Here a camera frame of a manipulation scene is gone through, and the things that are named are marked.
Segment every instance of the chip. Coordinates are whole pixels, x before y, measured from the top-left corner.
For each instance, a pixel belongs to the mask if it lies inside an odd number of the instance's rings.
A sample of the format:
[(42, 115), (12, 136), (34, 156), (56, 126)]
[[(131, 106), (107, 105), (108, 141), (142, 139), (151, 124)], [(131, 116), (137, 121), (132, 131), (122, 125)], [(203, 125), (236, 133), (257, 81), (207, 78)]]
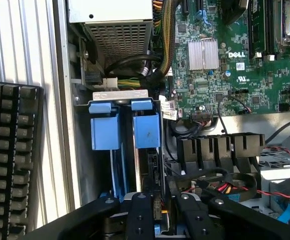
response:
[(178, 25), (178, 32), (185, 33), (186, 32), (186, 24), (179, 24)]
[(216, 93), (215, 94), (215, 100), (216, 102), (219, 102), (223, 99), (223, 94), (220, 94), (220, 93)]
[(251, 103), (252, 104), (259, 104), (259, 97), (258, 96), (253, 96), (251, 98)]

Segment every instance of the black keyboard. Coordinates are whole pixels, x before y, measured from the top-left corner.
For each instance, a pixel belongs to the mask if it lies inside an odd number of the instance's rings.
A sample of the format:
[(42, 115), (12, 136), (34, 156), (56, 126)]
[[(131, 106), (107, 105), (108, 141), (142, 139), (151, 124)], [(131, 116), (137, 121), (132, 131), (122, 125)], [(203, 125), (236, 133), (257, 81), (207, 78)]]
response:
[(31, 228), (42, 132), (43, 89), (0, 82), (0, 240)]

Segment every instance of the power supply vent grille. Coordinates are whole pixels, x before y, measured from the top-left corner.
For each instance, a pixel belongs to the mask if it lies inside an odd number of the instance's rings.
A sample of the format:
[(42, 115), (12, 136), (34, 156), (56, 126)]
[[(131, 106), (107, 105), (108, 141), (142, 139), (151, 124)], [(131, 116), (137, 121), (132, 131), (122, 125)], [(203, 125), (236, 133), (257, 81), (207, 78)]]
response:
[(90, 34), (102, 48), (105, 56), (115, 62), (131, 55), (147, 51), (149, 44), (150, 22), (122, 25), (86, 25)]

